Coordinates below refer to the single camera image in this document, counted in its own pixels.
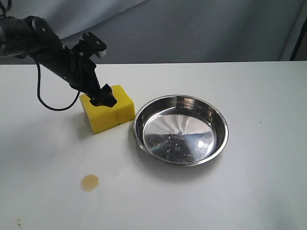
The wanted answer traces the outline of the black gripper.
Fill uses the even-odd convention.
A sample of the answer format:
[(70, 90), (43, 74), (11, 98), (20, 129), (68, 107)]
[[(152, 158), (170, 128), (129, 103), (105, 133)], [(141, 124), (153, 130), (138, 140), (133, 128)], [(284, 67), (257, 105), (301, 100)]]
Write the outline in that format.
[(113, 107), (117, 103), (108, 84), (100, 87), (95, 73), (96, 64), (90, 59), (84, 58), (72, 49), (63, 48), (62, 45), (35, 45), (32, 51), (39, 64), (58, 75), (72, 88), (89, 95), (93, 106)]

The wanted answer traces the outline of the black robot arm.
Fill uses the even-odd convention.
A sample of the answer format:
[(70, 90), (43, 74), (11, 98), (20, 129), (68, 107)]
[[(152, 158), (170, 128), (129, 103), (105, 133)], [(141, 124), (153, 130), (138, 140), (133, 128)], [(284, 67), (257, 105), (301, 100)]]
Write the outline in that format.
[(93, 106), (113, 107), (117, 101), (108, 84), (100, 86), (92, 55), (101, 58), (106, 44), (91, 32), (82, 34), (73, 48), (65, 46), (45, 19), (28, 16), (24, 19), (0, 20), (0, 56), (24, 58), (66, 81), (73, 89), (85, 93)]

